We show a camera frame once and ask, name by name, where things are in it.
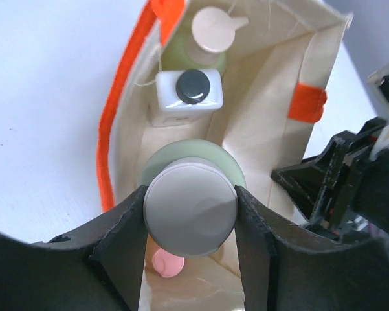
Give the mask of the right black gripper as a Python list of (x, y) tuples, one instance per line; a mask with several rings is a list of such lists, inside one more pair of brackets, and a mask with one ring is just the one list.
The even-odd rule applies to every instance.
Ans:
[(371, 119), (359, 133), (334, 135), (319, 155), (271, 172), (313, 231), (326, 222), (327, 235), (340, 240), (360, 216), (389, 235), (389, 147), (370, 159), (385, 126)]

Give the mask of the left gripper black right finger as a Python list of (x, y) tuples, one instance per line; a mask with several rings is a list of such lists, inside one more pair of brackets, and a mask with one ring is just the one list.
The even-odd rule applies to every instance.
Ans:
[(246, 310), (389, 310), (389, 237), (341, 244), (236, 192)]

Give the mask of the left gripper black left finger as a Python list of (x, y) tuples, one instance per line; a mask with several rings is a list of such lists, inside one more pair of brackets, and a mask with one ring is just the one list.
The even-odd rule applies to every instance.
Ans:
[(0, 310), (137, 310), (147, 229), (141, 186), (49, 242), (0, 233)]

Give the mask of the white bottle black cap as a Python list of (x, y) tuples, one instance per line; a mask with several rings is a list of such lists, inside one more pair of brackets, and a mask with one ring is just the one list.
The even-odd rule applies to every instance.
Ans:
[(155, 77), (150, 121), (154, 127), (181, 126), (198, 121), (222, 106), (223, 88), (218, 70), (161, 71)]

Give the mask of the yellow bottle beige round cap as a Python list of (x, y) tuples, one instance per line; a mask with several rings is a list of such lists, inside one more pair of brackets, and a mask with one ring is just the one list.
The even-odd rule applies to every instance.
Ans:
[(176, 141), (146, 162), (144, 220), (165, 251), (186, 258), (215, 252), (230, 236), (238, 213), (236, 186), (246, 185), (238, 162), (203, 139)]

